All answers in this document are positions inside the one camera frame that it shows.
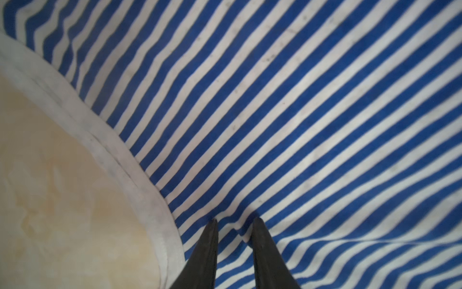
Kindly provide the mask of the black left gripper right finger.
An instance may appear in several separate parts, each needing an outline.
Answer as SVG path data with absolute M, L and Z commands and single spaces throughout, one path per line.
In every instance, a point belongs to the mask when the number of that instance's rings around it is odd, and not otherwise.
M 300 289 L 261 218 L 253 221 L 251 242 L 257 289 Z

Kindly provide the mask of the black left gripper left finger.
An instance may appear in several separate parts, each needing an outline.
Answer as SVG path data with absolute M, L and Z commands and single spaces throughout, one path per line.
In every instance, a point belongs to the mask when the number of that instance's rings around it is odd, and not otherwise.
M 218 256 L 218 222 L 204 228 L 196 247 L 171 289 L 214 289 Z

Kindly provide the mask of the blue white striped tank top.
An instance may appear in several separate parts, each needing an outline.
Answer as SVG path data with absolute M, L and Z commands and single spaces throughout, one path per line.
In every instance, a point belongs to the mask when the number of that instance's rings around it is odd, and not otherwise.
M 122 183 L 164 286 L 260 217 L 307 289 L 462 286 L 460 1 L 2 1 L 1 65 Z

